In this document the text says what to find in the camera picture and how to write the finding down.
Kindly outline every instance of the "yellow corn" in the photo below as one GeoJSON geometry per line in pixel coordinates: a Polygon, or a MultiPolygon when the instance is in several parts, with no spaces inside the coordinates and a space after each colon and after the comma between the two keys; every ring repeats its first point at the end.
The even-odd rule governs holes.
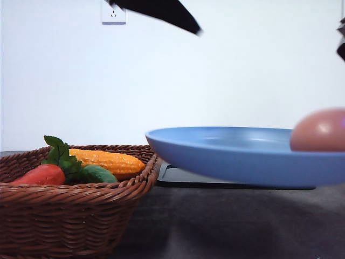
{"type": "Polygon", "coordinates": [[[70,155],[75,155],[82,166],[99,165],[109,170],[118,180],[130,178],[145,168],[145,164],[132,155],[76,148],[70,148],[70,155]]]}

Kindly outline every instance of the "white wall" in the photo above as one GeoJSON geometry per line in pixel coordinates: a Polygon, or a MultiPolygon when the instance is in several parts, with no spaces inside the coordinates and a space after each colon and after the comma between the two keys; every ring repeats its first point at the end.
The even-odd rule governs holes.
{"type": "Polygon", "coordinates": [[[182,0],[197,37],[101,0],[1,1],[1,150],[146,144],[171,126],[292,128],[345,106],[340,0],[182,0]]]}

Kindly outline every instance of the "plate rim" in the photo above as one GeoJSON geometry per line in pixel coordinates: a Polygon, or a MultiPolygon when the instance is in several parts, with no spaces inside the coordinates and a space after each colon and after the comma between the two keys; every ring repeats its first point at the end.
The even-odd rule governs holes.
{"type": "Polygon", "coordinates": [[[163,130],[175,130],[175,129],[184,129],[184,128],[238,128],[238,129],[260,129],[260,130],[270,130],[270,131],[289,131],[292,132],[292,129],[289,128],[270,128],[270,127],[245,127],[245,126],[187,126],[187,127],[165,127],[165,128],[157,128],[150,131],[145,132],[145,137],[149,140],[155,140],[159,142],[163,142],[169,145],[178,145],[183,147],[191,147],[191,148],[199,148],[199,149],[211,149],[215,151],[223,151],[223,152],[236,152],[236,153],[247,153],[247,154],[268,154],[268,155],[289,155],[289,156],[317,156],[317,157],[325,157],[325,156],[339,156],[345,158],[345,152],[340,151],[270,151],[270,150],[257,150],[257,149],[246,149],[246,148],[239,148],[239,147],[230,147],[230,146],[217,146],[211,144],[199,144],[195,142],[187,142],[187,141],[168,141],[165,138],[160,138],[153,136],[153,132],[156,131],[163,131],[163,130]]]}

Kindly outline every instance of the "red carrot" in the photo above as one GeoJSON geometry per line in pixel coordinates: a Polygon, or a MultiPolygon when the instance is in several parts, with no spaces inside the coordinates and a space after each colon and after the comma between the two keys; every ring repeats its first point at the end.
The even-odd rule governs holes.
{"type": "Polygon", "coordinates": [[[28,171],[24,176],[14,180],[10,184],[20,185],[62,185],[65,182],[65,174],[57,165],[45,164],[28,171]]]}

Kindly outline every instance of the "black object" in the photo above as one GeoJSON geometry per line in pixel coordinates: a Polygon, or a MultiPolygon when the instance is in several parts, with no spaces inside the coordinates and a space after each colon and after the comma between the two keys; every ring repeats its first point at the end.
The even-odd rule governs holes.
{"type": "Polygon", "coordinates": [[[336,52],[345,61],[345,37],[341,39],[340,46],[338,47],[338,50],[336,52]]]}
{"type": "Polygon", "coordinates": [[[194,34],[201,31],[194,17],[178,0],[109,0],[109,4],[161,19],[194,34]]]}
{"type": "Polygon", "coordinates": [[[162,162],[157,185],[182,188],[229,188],[229,189],[274,189],[274,190],[312,190],[315,187],[287,188],[279,186],[257,186],[246,183],[225,181],[204,175],[194,174],[162,162]]]}
{"type": "Polygon", "coordinates": [[[340,21],[342,24],[339,26],[338,31],[343,35],[340,46],[337,49],[339,56],[345,61],[345,18],[340,21]]]}

